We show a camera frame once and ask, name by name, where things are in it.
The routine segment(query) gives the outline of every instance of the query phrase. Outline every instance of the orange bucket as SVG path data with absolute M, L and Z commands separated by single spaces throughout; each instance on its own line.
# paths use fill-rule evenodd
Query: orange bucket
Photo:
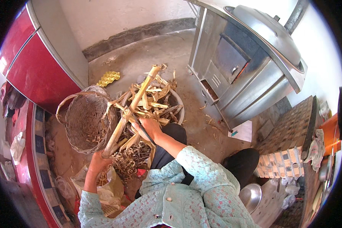
M 326 152 L 324 156 L 336 153 L 341 150 L 342 141 L 340 140 L 340 130 L 338 129 L 338 115 L 334 114 L 331 118 L 325 121 L 318 127 L 324 132 L 324 145 Z

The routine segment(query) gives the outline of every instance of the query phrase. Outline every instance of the stainless steel stove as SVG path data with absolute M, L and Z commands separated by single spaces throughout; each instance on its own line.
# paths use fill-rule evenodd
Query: stainless steel stove
M 278 16 L 241 5 L 211 9 L 200 7 L 188 68 L 232 129 L 299 93 L 307 65 L 291 38 L 291 20 L 284 27 Z M 304 11 L 295 9 L 295 22 Z

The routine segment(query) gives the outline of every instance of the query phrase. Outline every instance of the metal pot lid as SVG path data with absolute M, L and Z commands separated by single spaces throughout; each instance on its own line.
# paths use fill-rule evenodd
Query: metal pot lid
M 286 29 L 274 18 L 259 10 L 239 5 L 231 12 L 236 18 L 274 46 L 295 67 L 299 67 L 301 55 Z

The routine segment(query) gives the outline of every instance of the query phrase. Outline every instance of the stove door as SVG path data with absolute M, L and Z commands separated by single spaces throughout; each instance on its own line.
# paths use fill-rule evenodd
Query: stove door
M 230 85 L 239 75 L 249 59 L 245 59 L 237 51 L 238 46 L 233 43 L 232 40 L 228 39 L 230 40 L 228 42 L 226 39 L 228 39 L 228 37 L 221 37 L 211 60 Z

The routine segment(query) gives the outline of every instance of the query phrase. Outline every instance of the woman's left hand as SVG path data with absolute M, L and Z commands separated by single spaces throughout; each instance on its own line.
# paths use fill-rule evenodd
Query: woman's left hand
M 101 157 L 101 153 L 103 151 L 104 150 L 100 150 L 93 154 L 93 157 L 90 162 L 89 170 L 87 171 L 87 173 L 91 173 L 95 176 L 98 176 L 99 173 L 105 169 L 105 167 L 113 163 L 113 158 L 104 159 Z

